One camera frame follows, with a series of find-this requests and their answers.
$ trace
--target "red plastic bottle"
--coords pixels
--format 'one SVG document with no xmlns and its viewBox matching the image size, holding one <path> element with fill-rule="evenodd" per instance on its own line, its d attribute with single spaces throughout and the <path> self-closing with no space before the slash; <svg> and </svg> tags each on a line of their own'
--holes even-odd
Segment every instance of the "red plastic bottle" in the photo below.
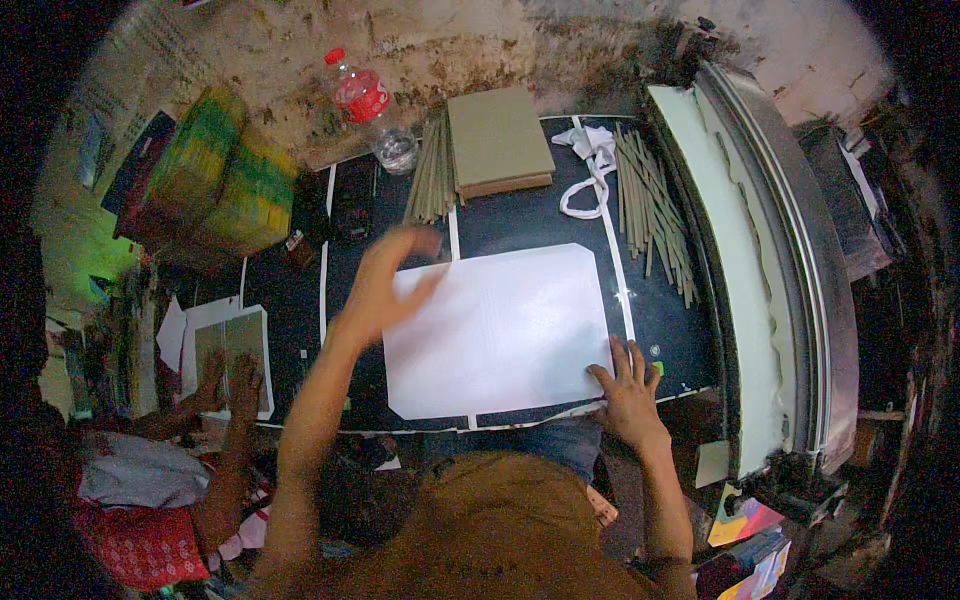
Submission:
<svg viewBox="0 0 960 600">
<path fill-rule="evenodd" d="M 347 63 L 343 48 L 334 48 L 324 62 L 331 71 L 333 104 L 351 123 L 363 124 L 373 155 L 388 173 L 399 175 L 417 166 L 417 139 L 396 119 L 394 98 L 380 76 Z"/>
</svg>

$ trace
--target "white rag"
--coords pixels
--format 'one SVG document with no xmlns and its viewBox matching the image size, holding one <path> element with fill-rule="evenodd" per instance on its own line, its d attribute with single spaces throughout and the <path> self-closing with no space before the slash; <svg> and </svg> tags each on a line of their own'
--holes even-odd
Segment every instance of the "white rag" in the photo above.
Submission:
<svg viewBox="0 0 960 600">
<path fill-rule="evenodd" d="M 558 133 L 551 137 L 550 141 L 554 144 L 573 146 L 573 152 L 587 161 L 590 178 L 574 183 L 564 192 L 560 198 L 560 211 L 564 215 L 577 219 L 596 219 L 603 214 L 602 208 L 607 205 L 607 198 L 610 196 L 610 188 L 604 176 L 616 170 L 613 133 L 603 127 L 579 127 L 576 121 L 574 125 L 572 130 Z M 570 197 L 589 185 L 593 186 L 593 192 L 597 196 L 597 207 L 593 210 L 570 208 L 568 206 Z"/>
</svg>

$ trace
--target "white cloth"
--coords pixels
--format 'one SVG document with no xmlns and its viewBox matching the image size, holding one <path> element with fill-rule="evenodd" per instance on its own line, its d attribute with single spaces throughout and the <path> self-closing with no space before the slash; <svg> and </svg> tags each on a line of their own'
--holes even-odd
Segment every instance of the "white cloth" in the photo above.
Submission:
<svg viewBox="0 0 960 600">
<path fill-rule="evenodd" d="M 206 496 L 210 473 L 182 449 L 121 433 L 86 436 L 89 452 L 77 489 L 101 505 L 173 509 Z"/>
<path fill-rule="evenodd" d="M 603 127 L 574 127 L 572 130 L 554 135 L 550 141 L 554 144 L 573 146 L 573 152 L 587 161 L 587 168 L 590 170 L 589 179 L 571 185 L 564 192 L 560 198 L 560 211 L 577 219 L 596 219 L 603 214 L 601 206 L 607 205 L 607 199 L 610 196 L 610 188 L 604 176 L 616 170 L 613 133 Z M 597 207 L 593 210 L 570 208 L 570 197 L 591 185 L 597 197 Z"/>
<path fill-rule="evenodd" d="M 220 568 L 222 561 L 232 561 L 246 548 L 262 548 L 267 540 L 267 523 L 270 520 L 270 507 L 264 507 L 248 516 L 240 523 L 240 531 L 220 544 L 217 552 L 206 561 L 211 571 Z"/>
</svg>

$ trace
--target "stack of cardboard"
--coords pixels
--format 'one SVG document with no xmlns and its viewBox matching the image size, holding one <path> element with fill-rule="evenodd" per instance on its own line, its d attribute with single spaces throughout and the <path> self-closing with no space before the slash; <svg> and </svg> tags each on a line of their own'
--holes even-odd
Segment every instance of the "stack of cardboard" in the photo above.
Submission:
<svg viewBox="0 0 960 600">
<path fill-rule="evenodd" d="M 254 129 L 232 91 L 207 88 L 146 184 L 134 241 L 160 263 L 213 270 L 290 232 L 297 165 Z"/>
<path fill-rule="evenodd" d="M 527 90 L 494 89 L 446 105 L 461 200 L 553 182 L 556 167 Z"/>
</svg>

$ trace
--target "metal frame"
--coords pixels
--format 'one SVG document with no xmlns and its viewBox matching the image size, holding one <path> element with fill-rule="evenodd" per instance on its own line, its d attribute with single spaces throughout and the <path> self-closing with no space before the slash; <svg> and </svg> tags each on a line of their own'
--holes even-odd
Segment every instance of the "metal frame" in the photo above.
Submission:
<svg viewBox="0 0 960 600">
<path fill-rule="evenodd" d="M 776 243 L 790 258 L 781 263 L 799 284 L 790 310 L 803 390 L 797 415 L 806 423 L 793 449 L 833 472 L 852 451 L 859 381 L 852 293 L 832 219 L 792 132 L 753 78 L 705 63 L 697 85 L 727 118 L 757 188 L 765 186 L 771 225 L 779 216 Z"/>
</svg>

